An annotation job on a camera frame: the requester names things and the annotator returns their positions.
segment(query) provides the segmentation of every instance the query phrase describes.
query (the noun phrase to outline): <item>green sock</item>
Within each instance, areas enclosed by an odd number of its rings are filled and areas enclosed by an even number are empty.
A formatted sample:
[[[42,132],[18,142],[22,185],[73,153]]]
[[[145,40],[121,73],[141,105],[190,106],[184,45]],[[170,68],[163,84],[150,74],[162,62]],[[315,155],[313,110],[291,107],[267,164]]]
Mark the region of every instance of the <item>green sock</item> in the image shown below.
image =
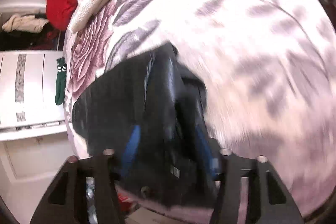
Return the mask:
[[[57,78],[56,78],[56,105],[64,103],[65,98],[65,85],[67,82],[67,64],[64,57],[57,59]]]

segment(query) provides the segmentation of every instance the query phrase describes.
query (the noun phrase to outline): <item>black cloth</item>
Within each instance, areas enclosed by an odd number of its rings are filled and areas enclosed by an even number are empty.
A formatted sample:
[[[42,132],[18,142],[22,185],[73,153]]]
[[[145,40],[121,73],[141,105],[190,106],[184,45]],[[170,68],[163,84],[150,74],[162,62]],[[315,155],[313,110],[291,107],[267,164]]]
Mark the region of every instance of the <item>black cloth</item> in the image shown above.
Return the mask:
[[[212,207],[206,89],[176,56],[166,43],[96,79],[74,104],[73,127],[90,155],[115,150],[125,190],[166,206]]]

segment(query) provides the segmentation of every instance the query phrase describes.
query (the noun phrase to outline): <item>bed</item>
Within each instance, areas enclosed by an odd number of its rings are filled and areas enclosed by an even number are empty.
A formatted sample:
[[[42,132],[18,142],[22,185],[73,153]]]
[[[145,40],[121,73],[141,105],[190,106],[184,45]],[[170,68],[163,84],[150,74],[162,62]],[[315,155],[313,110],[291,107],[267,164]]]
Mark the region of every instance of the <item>bed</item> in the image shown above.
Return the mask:
[[[209,135],[240,156],[267,156],[306,221],[315,221],[336,185],[334,8],[330,0],[108,1],[83,29],[66,32],[64,110],[75,152],[89,156],[71,120],[86,87],[169,40],[205,83]],[[208,223],[212,213],[141,204],[189,223]]]

